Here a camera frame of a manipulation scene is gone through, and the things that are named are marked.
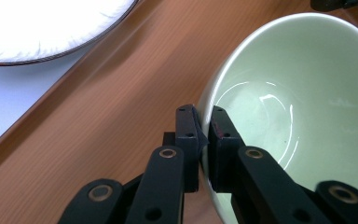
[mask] screw hole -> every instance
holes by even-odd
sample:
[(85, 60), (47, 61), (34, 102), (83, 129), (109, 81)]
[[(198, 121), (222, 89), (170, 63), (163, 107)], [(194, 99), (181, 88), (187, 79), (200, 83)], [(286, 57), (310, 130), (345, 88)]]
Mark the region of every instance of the screw hole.
[(344, 203), (358, 203), (358, 197), (352, 191), (339, 185), (331, 186), (329, 193)]
[(162, 213), (159, 208), (150, 208), (146, 210), (145, 217), (149, 221), (157, 221), (161, 218)]
[(176, 151), (169, 148), (163, 149), (159, 152), (160, 157), (167, 158), (167, 159), (172, 158), (175, 155), (176, 155)]
[(103, 202), (112, 195), (113, 189), (107, 185), (98, 185), (89, 191), (89, 199), (93, 202)]
[(256, 150), (256, 149), (248, 149), (245, 151), (245, 154), (248, 156), (248, 157), (252, 157), (254, 159), (260, 159), (263, 157), (263, 153), (259, 150)]
[(310, 214), (303, 209), (296, 209), (293, 213), (293, 217), (301, 222), (310, 222)]

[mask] white plate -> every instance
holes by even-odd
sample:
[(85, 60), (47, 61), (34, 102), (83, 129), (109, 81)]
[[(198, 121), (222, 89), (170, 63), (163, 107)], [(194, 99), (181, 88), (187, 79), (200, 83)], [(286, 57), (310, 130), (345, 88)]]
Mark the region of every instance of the white plate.
[(137, 0), (0, 1), (0, 65), (71, 53), (117, 26)]
[[(205, 133), (214, 105), (225, 108), (246, 145), (267, 150), (298, 184), (314, 190), (334, 179), (358, 188), (353, 25), (317, 13), (266, 24), (237, 47), (203, 93)], [(209, 191), (220, 217), (235, 222), (230, 195)]]

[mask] ceramic bowl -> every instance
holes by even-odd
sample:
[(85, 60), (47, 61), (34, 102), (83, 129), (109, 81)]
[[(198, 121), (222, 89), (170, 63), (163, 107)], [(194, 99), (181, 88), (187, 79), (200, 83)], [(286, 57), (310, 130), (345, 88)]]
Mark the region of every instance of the ceramic bowl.
[[(300, 185), (358, 188), (358, 29), (319, 13), (272, 21), (229, 56), (198, 104), (202, 129), (228, 112), (248, 146), (267, 150)], [(208, 181), (207, 153), (203, 153)], [(236, 221), (229, 194), (209, 188), (220, 217)]]

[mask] wooden table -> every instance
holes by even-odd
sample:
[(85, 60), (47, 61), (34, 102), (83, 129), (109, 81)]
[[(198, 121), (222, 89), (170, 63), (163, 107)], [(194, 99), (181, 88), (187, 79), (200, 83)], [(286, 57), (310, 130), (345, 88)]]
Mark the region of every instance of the wooden table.
[[(145, 170), (175, 108), (196, 104), (240, 42), (297, 0), (144, 0), (0, 138), (0, 223), (56, 223), (98, 178)], [(358, 7), (333, 13), (358, 26)], [(185, 223), (221, 223), (203, 186)]]

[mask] table surface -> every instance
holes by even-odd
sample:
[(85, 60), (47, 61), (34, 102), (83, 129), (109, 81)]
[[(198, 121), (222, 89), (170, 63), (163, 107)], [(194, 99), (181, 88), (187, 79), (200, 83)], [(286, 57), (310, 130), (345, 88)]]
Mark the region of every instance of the table surface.
[[(145, 170), (174, 112), (263, 24), (310, 12), (295, 0), (144, 0), (0, 138), (0, 223), (56, 223), (85, 184)], [(358, 7), (329, 13), (358, 27)], [(185, 223), (221, 223), (206, 190)]]

